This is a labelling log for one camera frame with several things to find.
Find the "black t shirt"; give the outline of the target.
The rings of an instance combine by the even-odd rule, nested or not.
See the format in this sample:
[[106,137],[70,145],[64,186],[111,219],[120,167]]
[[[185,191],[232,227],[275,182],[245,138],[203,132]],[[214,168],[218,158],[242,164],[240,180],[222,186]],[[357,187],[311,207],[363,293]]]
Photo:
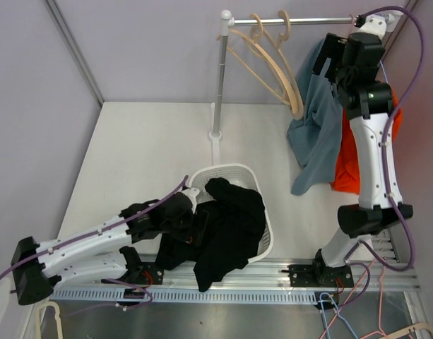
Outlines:
[[199,247],[179,242],[164,234],[155,264],[173,270],[185,261],[194,261],[198,290],[206,292],[214,282],[234,269],[243,269],[258,253],[266,228],[266,214],[260,193],[212,178],[205,190],[213,198],[197,205],[196,221],[206,229]]

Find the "beige wooden hanger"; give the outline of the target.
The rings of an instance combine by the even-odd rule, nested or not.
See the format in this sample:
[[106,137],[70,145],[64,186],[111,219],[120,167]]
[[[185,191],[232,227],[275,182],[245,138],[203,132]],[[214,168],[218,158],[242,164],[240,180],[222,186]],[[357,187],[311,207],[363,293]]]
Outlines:
[[[262,19],[256,13],[251,13],[249,18]],[[234,27],[230,29],[229,35],[235,38],[236,42],[229,43],[227,53],[238,61],[265,90],[281,102],[273,93],[274,90],[278,89],[278,84],[271,64],[275,66],[275,61],[278,61],[281,67],[283,65],[278,55],[271,48],[268,40],[262,36],[264,28],[267,29],[274,39],[280,32],[285,31],[285,26],[277,33],[271,32],[267,26],[263,26],[262,28],[258,26],[247,28]]]
[[278,12],[278,17],[284,21],[285,31],[280,32],[275,39],[265,28],[263,29],[262,34],[262,36],[268,40],[271,48],[278,55],[278,58],[283,65],[283,67],[281,67],[278,61],[275,61],[275,66],[271,64],[274,77],[278,84],[278,89],[274,90],[273,93],[283,104],[290,108],[293,118],[298,120],[304,115],[304,103],[298,88],[295,73],[282,51],[283,43],[287,42],[291,36],[290,17],[285,10],[280,10]]

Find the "blue grey t shirt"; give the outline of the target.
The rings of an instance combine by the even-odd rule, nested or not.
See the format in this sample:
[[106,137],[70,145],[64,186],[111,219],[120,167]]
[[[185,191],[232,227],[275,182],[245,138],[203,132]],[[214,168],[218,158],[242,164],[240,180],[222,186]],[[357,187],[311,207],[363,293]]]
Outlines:
[[322,72],[312,72],[323,42],[308,53],[296,80],[304,104],[303,117],[293,119],[287,130],[287,140],[302,168],[291,187],[291,194],[301,196],[314,184],[332,182],[336,177],[336,162],[342,139],[343,108],[334,84],[324,73],[330,64],[326,60]]

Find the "orange t shirt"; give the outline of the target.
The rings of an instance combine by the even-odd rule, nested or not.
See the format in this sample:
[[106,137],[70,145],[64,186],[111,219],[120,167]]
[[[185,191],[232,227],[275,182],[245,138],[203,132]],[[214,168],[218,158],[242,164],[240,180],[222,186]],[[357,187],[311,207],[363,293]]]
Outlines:
[[350,129],[350,123],[343,110],[342,139],[335,170],[335,179],[331,187],[335,191],[349,194],[360,194],[360,170],[357,158],[355,138]]

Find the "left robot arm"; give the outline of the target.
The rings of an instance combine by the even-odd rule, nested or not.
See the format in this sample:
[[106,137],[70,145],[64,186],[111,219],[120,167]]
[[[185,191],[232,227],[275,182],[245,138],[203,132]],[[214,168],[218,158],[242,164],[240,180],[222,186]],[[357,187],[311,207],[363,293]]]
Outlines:
[[20,240],[11,261],[18,303],[35,304],[63,286],[93,280],[135,283],[143,263],[134,244],[160,234],[193,240],[199,193],[188,188],[161,200],[134,203],[107,222],[65,239]]

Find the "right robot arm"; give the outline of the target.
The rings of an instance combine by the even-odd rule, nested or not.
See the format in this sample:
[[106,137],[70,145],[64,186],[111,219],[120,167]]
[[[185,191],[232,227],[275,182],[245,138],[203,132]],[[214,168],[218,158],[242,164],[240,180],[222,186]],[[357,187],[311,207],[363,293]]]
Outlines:
[[376,79],[385,52],[380,37],[355,32],[347,38],[326,35],[312,72],[336,85],[355,139],[360,169],[360,194],[354,205],[337,212],[339,228],[312,261],[312,279],[329,285],[343,277],[348,259],[361,244],[413,216],[403,203],[393,162],[393,93],[389,84]]

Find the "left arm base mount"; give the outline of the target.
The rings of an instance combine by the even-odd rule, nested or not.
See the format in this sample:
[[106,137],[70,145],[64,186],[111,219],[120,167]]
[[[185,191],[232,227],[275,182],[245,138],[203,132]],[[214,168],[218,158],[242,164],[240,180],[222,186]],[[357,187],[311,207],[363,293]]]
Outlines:
[[104,267],[110,269],[109,278],[135,285],[161,285],[164,278],[164,271],[153,262],[134,268],[127,268],[125,263],[106,262]]

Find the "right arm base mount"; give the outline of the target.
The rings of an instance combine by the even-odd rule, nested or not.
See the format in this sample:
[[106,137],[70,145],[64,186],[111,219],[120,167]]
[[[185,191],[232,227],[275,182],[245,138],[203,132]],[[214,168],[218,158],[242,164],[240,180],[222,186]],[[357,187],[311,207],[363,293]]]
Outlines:
[[291,264],[282,273],[287,273],[292,287],[354,287],[349,266],[331,268],[323,262],[313,260],[310,264]]

